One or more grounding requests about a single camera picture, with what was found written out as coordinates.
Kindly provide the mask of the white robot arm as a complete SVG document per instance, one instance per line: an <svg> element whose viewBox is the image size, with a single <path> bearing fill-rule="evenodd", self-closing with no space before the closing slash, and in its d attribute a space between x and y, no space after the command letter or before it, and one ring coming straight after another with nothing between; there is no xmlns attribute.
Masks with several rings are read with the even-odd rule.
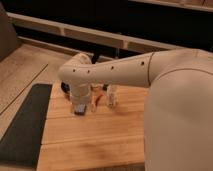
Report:
<svg viewBox="0 0 213 171"><path fill-rule="evenodd" d="M146 171L213 171L213 53L159 51L90 62L77 54L59 69L73 104L90 100L92 83L144 87Z"/></svg>

